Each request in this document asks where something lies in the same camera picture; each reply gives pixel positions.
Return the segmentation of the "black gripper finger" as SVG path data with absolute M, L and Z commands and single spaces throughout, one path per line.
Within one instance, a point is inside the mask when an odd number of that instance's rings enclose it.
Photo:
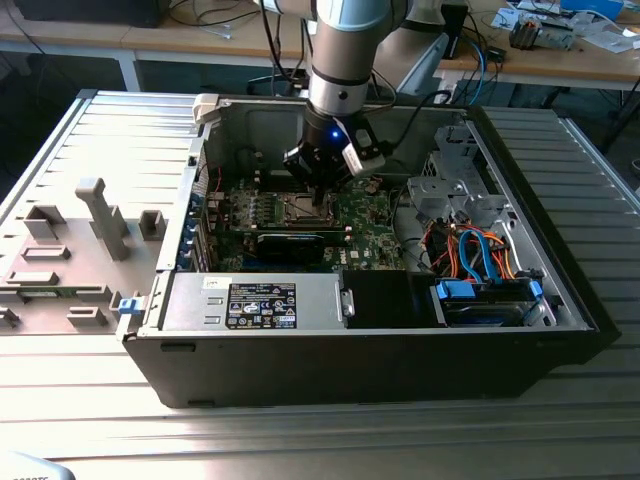
M 301 142 L 284 154 L 283 165 L 289 173 L 311 193 L 312 205 L 320 205 L 320 169 L 316 149 Z
M 352 174 L 345 174 L 340 178 L 328 175 L 321 177 L 319 180 L 319 204 L 323 205 L 330 193 L 339 192 L 352 179 Z

